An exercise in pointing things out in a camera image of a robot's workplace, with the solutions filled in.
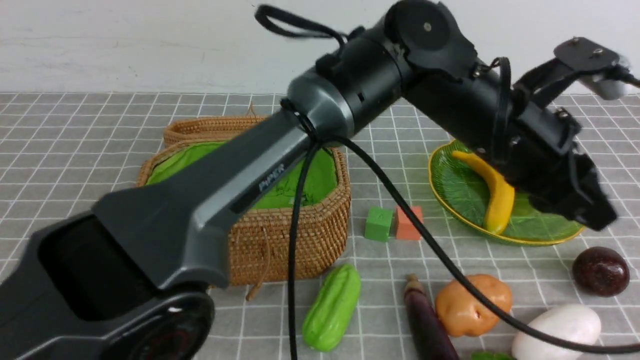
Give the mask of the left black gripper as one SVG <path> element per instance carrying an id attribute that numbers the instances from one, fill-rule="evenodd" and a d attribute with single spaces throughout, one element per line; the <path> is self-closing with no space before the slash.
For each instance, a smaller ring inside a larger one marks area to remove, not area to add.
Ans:
<path id="1" fill-rule="evenodd" d="M 566 112 L 482 96 L 480 157 L 546 214 L 602 231 L 618 219 L 594 162 L 578 151 L 581 126 Z"/>

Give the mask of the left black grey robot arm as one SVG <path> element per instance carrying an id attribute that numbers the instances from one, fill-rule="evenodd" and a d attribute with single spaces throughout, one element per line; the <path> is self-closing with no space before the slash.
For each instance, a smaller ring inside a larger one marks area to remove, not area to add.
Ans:
<path id="1" fill-rule="evenodd" d="M 477 153 L 531 205 L 600 231 L 617 218 L 581 126 L 547 105 L 579 81 L 625 95 L 629 66 L 587 38 L 511 84 L 510 64 L 478 58 L 445 4 L 400 0 L 371 28 L 342 34 L 267 4 L 263 27 L 334 38 L 289 85 L 281 109 L 158 184 L 105 194 L 36 231 L 1 285 L 3 360 L 191 360 L 214 320 L 208 286 L 227 287 L 227 235 L 305 157 L 344 144 L 398 98 Z"/>

